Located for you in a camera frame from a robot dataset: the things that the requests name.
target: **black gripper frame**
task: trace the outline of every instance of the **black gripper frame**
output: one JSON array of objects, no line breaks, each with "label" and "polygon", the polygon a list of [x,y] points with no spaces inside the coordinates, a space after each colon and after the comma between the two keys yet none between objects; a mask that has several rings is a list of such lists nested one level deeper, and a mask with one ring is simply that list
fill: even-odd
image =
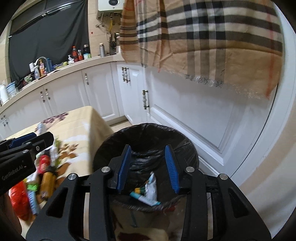
[{"label": "black gripper frame", "polygon": [[181,241],[207,241],[207,193],[211,194],[213,238],[211,241],[270,241],[271,235],[254,207],[226,175],[204,175],[177,160],[168,145],[179,173],[179,194],[187,194]]},{"label": "black gripper frame", "polygon": [[51,146],[54,137],[46,132],[9,149],[13,140],[15,138],[0,143],[0,196],[36,171],[36,154]]},{"label": "black gripper frame", "polygon": [[108,194],[118,194],[118,176],[124,164],[129,167],[131,149],[126,145],[122,155],[113,158],[108,167],[92,175],[69,174],[42,208],[26,235],[27,241],[86,241],[83,237],[85,194],[89,193],[89,240],[115,240]]}]

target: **dish soap bottle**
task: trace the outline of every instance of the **dish soap bottle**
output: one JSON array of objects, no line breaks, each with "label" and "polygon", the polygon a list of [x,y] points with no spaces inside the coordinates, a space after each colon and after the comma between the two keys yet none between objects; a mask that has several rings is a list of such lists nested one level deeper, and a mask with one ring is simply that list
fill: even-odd
[{"label": "dish soap bottle", "polygon": [[34,67],[34,70],[35,70],[34,77],[37,80],[37,79],[40,78],[40,73],[39,73],[38,65]]},{"label": "dish soap bottle", "polygon": [[40,69],[40,75],[41,76],[45,75],[45,68],[44,68],[44,63],[42,62],[42,60],[40,60],[40,62],[39,62],[39,69]]}]

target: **white countertop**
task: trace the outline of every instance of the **white countertop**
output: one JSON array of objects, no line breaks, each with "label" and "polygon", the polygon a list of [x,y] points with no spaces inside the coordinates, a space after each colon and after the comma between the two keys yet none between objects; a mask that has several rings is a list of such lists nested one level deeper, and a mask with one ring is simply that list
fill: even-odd
[{"label": "white countertop", "polygon": [[26,85],[20,92],[18,92],[15,96],[13,96],[11,99],[9,99],[7,102],[3,104],[2,107],[0,107],[0,114],[5,111],[9,106],[11,106],[13,103],[15,103],[17,100],[25,96],[26,94],[32,92],[33,90],[57,79],[62,76],[65,76],[67,74],[71,74],[73,72],[86,69],[92,66],[96,66],[99,64],[106,64],[110,62],[116,62],[116,61],[124,61],[122,58],[122,55],[120,53],[116,55],[111,55],[107,57],[101,58],[100,56],[96,56],[90,59],[81,60],[79,62],[76,62],[74,64],[67,65],[65,67],[59,68],[58,71],[49,74],[48,76],[44,77],[41,80],[34,80],[33,82]]}]

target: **sink faucet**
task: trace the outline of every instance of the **sink faucet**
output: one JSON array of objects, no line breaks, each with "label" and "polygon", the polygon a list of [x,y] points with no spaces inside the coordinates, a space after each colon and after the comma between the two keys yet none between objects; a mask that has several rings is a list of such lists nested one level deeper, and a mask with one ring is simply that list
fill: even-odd
[{"label": "sink faucet", "polygon": [[47,61],[47,58],[45,58],[44,56],[39,57],[39,58],[36,60],[36,62],[34,63],[34,66],[36,66],[36,65],[38,64],[38,61],[41,60],[41,59],[43,59],[43,61],[44,61],[44,65],[45,65],[45,67],[46,67],[46,72],[47,72],[47,73],[51,72],[52,70],[51,70],[51,68],[50,68],[50,66],[49,66],[49,63],[48,63],[48,61]]}]

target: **door frame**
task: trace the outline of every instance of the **door frame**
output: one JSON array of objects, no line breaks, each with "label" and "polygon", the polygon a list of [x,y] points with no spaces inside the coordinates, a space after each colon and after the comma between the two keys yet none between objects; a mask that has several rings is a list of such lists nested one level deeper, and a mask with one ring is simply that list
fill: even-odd
[{"label": "door frame", "polygon": [[276,6],[284,36],[284,64],[281,80],[265,126],[249,155],[231,176],[241,186],[262,164],[287,125],[293,105],[296,104],[296,34],[281,10]]}]

